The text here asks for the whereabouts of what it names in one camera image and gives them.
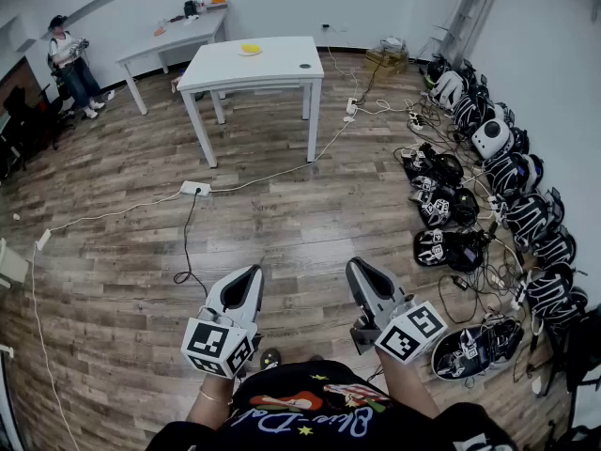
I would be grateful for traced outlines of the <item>white square table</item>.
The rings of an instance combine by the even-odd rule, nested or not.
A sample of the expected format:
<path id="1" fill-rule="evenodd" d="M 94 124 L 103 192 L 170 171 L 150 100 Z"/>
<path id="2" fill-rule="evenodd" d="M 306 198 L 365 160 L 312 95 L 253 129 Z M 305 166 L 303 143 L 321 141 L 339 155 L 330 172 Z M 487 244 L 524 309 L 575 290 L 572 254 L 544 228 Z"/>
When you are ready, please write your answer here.
<path id="1" fill-rule="evenodd" d="M 260 46 L 261 54 L 240 56 L 242 44 Z M 300 64 L 303 63 L 310 64 L 311 68 L 301 69 Z M 210 94 L 217 120 L 223 124 L 222 93 L 301 87 L 302 118 L 309 122 L 306 161 L 312 163 L 316 160 L 323 79 L 324 70 L 315 41 L 311 37 L 229 40 L 201 46 L 184 72 L 177 90 L 184 101 L 208 166 L 215 168 L 217 160 L 194 100 L 196 93 Z"/>

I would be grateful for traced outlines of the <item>person's black printed t-shirt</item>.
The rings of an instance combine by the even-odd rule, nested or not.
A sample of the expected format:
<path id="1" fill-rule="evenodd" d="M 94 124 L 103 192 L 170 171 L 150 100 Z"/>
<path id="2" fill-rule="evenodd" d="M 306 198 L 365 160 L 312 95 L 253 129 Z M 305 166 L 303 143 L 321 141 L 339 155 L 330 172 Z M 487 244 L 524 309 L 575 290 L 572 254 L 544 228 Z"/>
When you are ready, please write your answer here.
<path id="1" fill-rule="evenodd" d="M 333 360 L 261 370 L 234 384 L 230 413 L 212 429 L 165 425 L 146 451 L 518 451 L 485 409 L 456 403 L 436 418 Z"/>

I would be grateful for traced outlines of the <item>row of black striped helmets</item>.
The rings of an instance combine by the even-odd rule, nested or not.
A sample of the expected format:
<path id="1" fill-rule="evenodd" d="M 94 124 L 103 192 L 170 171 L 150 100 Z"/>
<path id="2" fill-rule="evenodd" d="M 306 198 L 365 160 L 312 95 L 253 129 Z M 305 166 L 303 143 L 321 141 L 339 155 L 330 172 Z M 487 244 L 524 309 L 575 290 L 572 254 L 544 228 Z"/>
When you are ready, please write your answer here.
<path id="1" fill-rule="evenodd" d="M 465 81 L 463 96 L 453 110 L 456 130 L 470 140 L 489 119 L 501 119 L 509 127 L 505 147 L 487 160 L 481 158 L 488 201 L 496 222 L 511 231 L 517 252 L 537 260 L 539 270 L 528 272 L 516 299 L 527 302 L 540 330 L 561 335 L 584 313 L 588 296 L 574 285 L 577 243 L 562 224 L 565 211 L 560 192 L 539 192 L 543 162 L 529 152 L 529 137 L 516 126 L 513 111 L 489 98 L 486 77 L 477 74 L 469 60 L 455 72 Z"/>

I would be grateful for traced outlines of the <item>long grey table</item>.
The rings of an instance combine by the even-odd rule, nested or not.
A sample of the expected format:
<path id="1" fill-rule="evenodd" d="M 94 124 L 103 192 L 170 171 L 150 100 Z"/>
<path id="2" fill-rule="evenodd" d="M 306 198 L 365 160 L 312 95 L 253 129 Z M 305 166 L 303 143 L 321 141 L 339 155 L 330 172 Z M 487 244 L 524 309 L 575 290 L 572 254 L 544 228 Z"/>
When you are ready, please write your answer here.
<path id="1" fill-rule="evenodd" d="M 134 81 L 131 64 L 142 58 L 155 57 L 161 64 L 162 72 L 168 74 L 169 68 L 165 59 L 168 51 L 193 44 L 214 43 L 220 32 L 223 33 L 225 40 L 229 40 L 229 29 L 226 22 L 228 10 L 228 3 L 211 5 L 196 19 L 169 23 L 158 36 L 152 34 L 144 37 L 116 60 L 117 65 L 125 71 L 127 86 L 143 116 L 147 114 L 148 110 Z"/>

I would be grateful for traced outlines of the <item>black office chair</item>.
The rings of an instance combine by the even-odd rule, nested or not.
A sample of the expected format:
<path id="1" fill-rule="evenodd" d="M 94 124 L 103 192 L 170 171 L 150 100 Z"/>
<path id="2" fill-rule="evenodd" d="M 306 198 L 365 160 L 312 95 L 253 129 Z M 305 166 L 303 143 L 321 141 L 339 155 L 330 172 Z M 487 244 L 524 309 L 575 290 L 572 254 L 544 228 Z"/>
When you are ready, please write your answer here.
<path id="1" fill-rule="evenodd" d="M 16 167 L 26 169 L 27 161 L 39 151 L 51 147 L 58 150 L 58 139 L 63 131 L 72 130 L 73 114 L 61 110 L 60 98 L 48 100 L 46 88 L 39 92 L 37 103 L 26 101 L 25 88 L 14 86 L 3 108 L 4 125 L 0 125 L 0 182 Z"/>

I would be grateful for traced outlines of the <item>black metal stand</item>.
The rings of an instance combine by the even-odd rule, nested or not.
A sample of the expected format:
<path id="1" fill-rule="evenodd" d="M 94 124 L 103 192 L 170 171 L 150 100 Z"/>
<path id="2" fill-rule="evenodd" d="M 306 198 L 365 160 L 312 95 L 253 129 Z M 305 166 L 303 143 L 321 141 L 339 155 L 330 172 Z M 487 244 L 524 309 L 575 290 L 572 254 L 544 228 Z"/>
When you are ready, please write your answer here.
<path id="1" fill-rule="evenodd" d="M 565 373 L 571 408 L 568 429 L 560 437 L 555 435 L 556 422 L 548 422 L 543 451 L 601 451 L 601 422 L 596 426 L 575 424 L 578 391 L 592 387 L 601 397 L 601 304 L 569 325 L 552 363 L 549 382 L 557 371 Z"/>

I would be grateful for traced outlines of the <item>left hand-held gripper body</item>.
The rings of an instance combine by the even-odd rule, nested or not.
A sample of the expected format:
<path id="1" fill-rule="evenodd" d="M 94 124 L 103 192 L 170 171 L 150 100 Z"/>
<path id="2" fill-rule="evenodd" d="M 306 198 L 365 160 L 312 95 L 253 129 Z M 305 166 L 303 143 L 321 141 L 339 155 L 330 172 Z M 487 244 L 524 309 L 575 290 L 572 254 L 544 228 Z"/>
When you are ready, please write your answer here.
<path id="1" fill-rule="evenodd" d="M 234 379 L 252 359 L 261 341 L 254 322 L 238 321 L 208 306 L 190 318 L 181 353 L 196 369 Z"/>

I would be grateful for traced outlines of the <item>green black helmet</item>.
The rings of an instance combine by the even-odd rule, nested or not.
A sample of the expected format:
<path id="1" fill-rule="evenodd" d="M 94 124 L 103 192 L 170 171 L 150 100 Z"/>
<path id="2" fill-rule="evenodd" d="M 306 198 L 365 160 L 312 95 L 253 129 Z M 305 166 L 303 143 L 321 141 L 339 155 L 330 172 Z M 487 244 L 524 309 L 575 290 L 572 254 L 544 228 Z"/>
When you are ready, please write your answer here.
<path id="1" fill-rule="evenodd" d="M 438 57 L 430 61 L 424 74 L 427 88 L 432 88 L 440 76 L 448 70 L 448 62 L 444 57 Z"/>

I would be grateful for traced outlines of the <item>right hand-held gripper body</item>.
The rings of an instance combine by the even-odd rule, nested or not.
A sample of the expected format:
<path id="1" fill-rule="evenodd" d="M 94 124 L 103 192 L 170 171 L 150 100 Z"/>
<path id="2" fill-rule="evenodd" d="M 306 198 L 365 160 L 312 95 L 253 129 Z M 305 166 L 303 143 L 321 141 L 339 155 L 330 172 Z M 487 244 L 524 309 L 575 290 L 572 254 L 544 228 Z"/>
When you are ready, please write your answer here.
<path id="1" fill-rule="evenodd" d="M 408 364 L 429 350 L 447 330 L 446 322 L 431 302 L 409 295 L 388 317 L 384 315 L 380 324 L 359 318 L 350 335 L 359 354 L 375 348 Z"/>

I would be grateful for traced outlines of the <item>white grey helmet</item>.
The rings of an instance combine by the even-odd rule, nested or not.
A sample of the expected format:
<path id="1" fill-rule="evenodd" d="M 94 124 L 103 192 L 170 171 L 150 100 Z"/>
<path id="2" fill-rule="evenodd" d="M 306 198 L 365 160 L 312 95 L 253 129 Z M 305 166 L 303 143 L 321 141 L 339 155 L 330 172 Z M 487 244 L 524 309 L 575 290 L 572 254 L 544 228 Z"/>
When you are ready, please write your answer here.
<path id="1" fill-rule="evenodd" d="M 453 111 L 461 100 L 465 90 L 465 81 L 454 70 L 445 71 L 429 92 L 430 99 L 439 107 Z"/>

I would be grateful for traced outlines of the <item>black tray of gripper gear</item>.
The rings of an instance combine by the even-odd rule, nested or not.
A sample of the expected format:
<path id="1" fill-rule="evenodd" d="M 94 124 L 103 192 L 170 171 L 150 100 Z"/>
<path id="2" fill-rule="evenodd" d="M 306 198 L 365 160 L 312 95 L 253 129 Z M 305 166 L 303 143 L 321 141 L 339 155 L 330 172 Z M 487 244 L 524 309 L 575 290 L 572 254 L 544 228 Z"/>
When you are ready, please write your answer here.
<path id="1" fill-rule="evenodd" d="M 431 190 L 418 190 L 410 198 L 428 229 L 444 227 L 450 223 L 473 226 L 480 212 L 474 194 L 466 188 L 454 189 L 436 186 Z"/>
<path id="2" fill-rule="evenodd" d="M 464 178 L 463 167 L 455 155 L 437 153 L 429 143 L 402 156 L 402 162 L 409 179 L 427 177 L 457 188 Z"/>
<path id="3" fill-rule="evenodd" d="M 521 323 L 504 315 L 485 316 L 480 324 L 443 336 L 431 354 L 434 374 L 445 381 L 462 381 L 507 367 L 523 337 Z"/>
<path id="4" fill-rule="evenodd" d="M 472 272 L 484 261 L 488 245 L 484 231 L 420 231 L 413 240 L 413 255 L 423 267 L 448 266 L 459 272 Z"/>

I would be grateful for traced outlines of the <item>white round helmet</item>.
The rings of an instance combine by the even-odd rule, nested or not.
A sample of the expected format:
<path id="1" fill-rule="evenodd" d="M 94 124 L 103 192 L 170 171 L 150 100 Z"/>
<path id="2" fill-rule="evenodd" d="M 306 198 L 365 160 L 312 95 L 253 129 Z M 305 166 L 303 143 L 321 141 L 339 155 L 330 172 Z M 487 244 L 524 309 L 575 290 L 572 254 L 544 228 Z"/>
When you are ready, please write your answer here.
<path id="1" fill-rule="evenodd" d="M 483 160 L 487 160 L 502 150 L 510 139 L 506 123 L 497 118 L 489 119 L 471 136 L 470 140 Z"/>

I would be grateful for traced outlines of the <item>cardboard box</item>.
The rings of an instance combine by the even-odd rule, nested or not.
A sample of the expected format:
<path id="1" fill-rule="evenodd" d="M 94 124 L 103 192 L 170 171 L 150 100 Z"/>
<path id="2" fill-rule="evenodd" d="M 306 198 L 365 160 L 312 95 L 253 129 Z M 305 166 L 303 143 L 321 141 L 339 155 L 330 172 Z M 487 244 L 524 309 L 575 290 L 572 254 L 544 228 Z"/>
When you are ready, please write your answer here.
<path id="1" fill-rule="evenodd" d="M 370 49 L 365 54 L 364 64 L 377 78 L 389 78 L 407 71 L 408 52 L 405 48 Z"/>

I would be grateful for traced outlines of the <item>person's left forearm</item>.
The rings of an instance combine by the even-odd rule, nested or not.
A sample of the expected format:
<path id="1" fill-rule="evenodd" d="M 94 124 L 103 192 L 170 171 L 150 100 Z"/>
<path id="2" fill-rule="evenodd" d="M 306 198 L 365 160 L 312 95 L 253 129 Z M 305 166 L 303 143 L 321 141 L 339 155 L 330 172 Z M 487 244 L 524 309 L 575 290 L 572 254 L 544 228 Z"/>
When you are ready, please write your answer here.
<path id="1" fill-rule="evenodd" d="M 187 420 L 208 428 L 218 429 L 229 416 L 233 394 L 233 380 L 207 374 L 188 413 Z"/>

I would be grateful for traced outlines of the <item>person's right forearm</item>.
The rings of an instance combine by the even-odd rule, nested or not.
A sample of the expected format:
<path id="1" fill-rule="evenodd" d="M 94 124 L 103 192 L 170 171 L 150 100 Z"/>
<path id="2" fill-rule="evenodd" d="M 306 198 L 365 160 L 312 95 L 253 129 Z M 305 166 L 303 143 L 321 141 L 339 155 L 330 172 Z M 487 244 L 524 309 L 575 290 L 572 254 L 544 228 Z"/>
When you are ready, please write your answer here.
<path id="1" fill-rule="evenodd" d="M 429 418 L 439 416 L 439 406 L 424 386 L 414 364 L 403 364 L 379 348 L 376 348 L 376 353 L 382 366 L 388 394 Z"/>

